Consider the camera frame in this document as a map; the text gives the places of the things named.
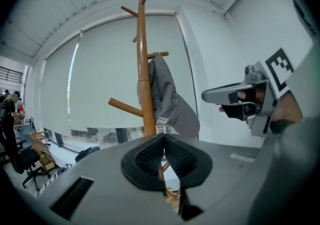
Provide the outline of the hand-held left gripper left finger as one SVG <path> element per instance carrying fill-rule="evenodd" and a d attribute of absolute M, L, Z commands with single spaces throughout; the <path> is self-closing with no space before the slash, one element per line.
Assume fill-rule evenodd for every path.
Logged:
<path fill-rule="evenodd" d="M 166 189 L 159 175 L 165 155 L 163 136 L 160 133 L 134 140 L 135 146 L 121 159 L 123 175 L 140 190 L 164 192 Z"/>

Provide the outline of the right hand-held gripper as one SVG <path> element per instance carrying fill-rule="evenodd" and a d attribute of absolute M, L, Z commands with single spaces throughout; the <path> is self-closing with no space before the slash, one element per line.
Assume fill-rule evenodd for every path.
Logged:
<path fill-rule="evenodd" d="M 247 65 L 244 69 L 242 82 L 228 84 L 205 90 L 202 100 L 218 106 L 237 106 L 238 91 L 253 88 L 264 89 L 264 102 L 257 107 L 255 114 L 246 117 L 248 128 L 253 136 L 266 137 L 271 135 L 271 116 L 283 94 L 289 88 L 286 80 L 293 74 L 294 68 L 284 50 L 280 48 L 265 61 Z"/>

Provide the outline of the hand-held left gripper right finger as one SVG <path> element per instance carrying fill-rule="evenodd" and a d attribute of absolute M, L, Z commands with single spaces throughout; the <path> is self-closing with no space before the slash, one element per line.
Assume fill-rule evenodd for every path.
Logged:
<path fill-rule="evenodd" d="M 180 181 L 180 205 L 178 214 L 185 221 L 203 212 L 190 203 L 186 190 L 200 186 L 213 168 L 211 157 L 203 150 L 178 139 L 175 134 L 163 136 L 164 155 Z"/>

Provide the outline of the grey baseball cap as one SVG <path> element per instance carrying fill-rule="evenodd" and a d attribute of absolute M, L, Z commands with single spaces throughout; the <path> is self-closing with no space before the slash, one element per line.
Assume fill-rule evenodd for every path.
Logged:
<path fill-rule="evenodd" d="M 148 63 L 152 107 L 156 133 L 167 133 L 170 127 L 174 134 L 186 139 L 196 139 L 200 121 L 192 107 L 177 92 L 170 69 L 159 52 Z"/>

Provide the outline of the brown wooden coat rack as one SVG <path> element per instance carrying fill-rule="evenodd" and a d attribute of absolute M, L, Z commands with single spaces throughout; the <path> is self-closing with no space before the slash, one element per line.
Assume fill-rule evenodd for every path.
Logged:
<path fill-rule="evenodd" d="M 153 103 L 152 103 L 152 94 L 151 94 L 151 83 L 149 77 L 149 64 L 148 60 L 155 58 L 155 55 L 149 55 L 147 50 L 147 38 L 146 38 L 146 16 L 145 16 L 145 3 L 147 0 L 139 0 L 138 1 L 138 11 L 135 12 L 129 9 L 126 6 L 122 6 L 121 9 L 128 12 L 137 18 L 137 27 L 136 27 L 136 54 L 137 54 L 137 86 L 138 86 L 138 95 L 140 97 L 140 109 L 137 109 L 133 106 L 125 104 L 119 100 L 114 98 L 110 98 L 108 104 L 118 108 L 127 113 L 133 114 L 135 116 L 141 117 L 143 119 L 143 127 L 141 128 L 142 132 L 144 132 L 145 137 L 154 136 L 156 134 L 156 124 L 154 120 L 154 111 L 153 111 Z M 122 157 L 126 152 L 131 150 L 133 147 L 131 146 L 121 146 L 121 154 Z M 162 167 L 159 171 L 160 179 L 165 181 L 164 173 L 170 166 L 169 163 L 161 164 Z M 142 190 L 137 188 L 137 193 L 141 196 L 144 196 L 148 190 Z M 159 196 L 165 195 L 169 200 L 180 201 L 180 195 L 173 193 L 169 188 L 165 186 L 165 191 L 155 191 Z"/>

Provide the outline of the person's right forearm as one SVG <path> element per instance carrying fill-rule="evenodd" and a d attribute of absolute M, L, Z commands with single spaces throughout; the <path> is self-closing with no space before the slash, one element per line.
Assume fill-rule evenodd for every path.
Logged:
<path fill-rule="evenodd" d="M 302 120 L 303 115 L 295 97 L 290 91 L 286 92 L 279 99 L 271 116 L 270 123 L 279 124 L 280 122 L 286 121 L 291 124 L 298 124 L 302 122 Z"/>

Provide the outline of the person's right hand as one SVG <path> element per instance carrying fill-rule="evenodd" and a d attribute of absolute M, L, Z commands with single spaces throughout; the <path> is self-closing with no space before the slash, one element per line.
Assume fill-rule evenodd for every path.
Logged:
<path fill-rule="evenodd" d="M 264 103 L 265 89 L 251 88 L 237 92 L 237 98 L 241 102 L 239 105 L 221 105 L 219 111 L 225 113 L 228 118 L 246 121 L 247 116 L 255 114 L 256 109 Z"/>

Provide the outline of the black backpack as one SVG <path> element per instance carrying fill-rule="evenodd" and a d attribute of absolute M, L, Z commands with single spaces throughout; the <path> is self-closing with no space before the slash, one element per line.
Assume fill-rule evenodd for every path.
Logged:
<path fill-rule="evenodd" d="M 81 151 L 76 157 L 75 157 L 75 163 L 78 163 L 79 161 L 81 161 L 82 159 L 84 159 L 85 157 L 87 157 L 88 155 L 99 151 L 101 148 L 99 146 L 93 146 L 93 147 L 89 147 L 83 151 Z"/>

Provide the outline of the black white striped blanket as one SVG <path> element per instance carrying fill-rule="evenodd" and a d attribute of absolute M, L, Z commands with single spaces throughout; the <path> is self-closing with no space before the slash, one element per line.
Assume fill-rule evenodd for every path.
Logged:
<path fill-rule="evenodd" d="M 35 195 L 36 198 L 38 198 L 44 191 L 45 189 L 53 182 L 55 181 L 59 175 L 61 175 L 63 172 L 67 171 L 68 169 L 74 167 L 75 164 L 69 164 L 66 163 L 63 167 L 60 167 L 56 170 L 56 172 L 52 175 L 52 177 L 43 184 L 42 188 L 40 189 L 40 191 L 38 191 Z"/>

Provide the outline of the white roller blind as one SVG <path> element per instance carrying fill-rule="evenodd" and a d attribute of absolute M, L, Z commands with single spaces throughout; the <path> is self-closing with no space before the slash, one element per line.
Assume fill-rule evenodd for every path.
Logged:
<path fill-rule="evenodd" d="M 86 128 L 141 127 L 140 117 L 108 104 L 110 98 L 139 107 L 137 32 L 134 17 L 88 30 L 45 63 L 40 111 L 44 128 L 63 136 Z"/>

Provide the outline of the wooden shelf trolley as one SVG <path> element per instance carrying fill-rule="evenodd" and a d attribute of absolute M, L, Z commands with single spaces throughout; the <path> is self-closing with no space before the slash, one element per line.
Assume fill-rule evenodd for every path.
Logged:
<path fill-rule="evenodd" d="M 49 150 L 50 144 L 46 137 L 47 133 L 47 130 L 29 133 L 29 139 L 31 141 L 32 148 L 40 157 L 39 162 L 42 168 L 45 172 L 50 172 L 53 169 L 56 169 L 57 165 Z"/>

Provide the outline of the black office chair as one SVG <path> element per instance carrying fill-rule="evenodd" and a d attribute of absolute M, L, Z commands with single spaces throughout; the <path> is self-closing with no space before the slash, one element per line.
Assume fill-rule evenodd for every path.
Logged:
<path fill-rule="evenodd" d="M 45 171 L 41 165 L 36 167 L 36 163 L 40 162 L 40 159 L 40 155 L 31 146 L 21 149 L 18 149 L 18 147 L 16 148 L 16 154 L 14 156 L 14 170 L 18 174 L 26 172 L 27 177 L 21 183 L 24 189 L 27 188 L 27 182 L 33 181 L 36 191 L 40 192 L 41 189 L 37 183 L 37 177 L 47 176 L 49 179 L 51 178 L 49 172 Z"/>

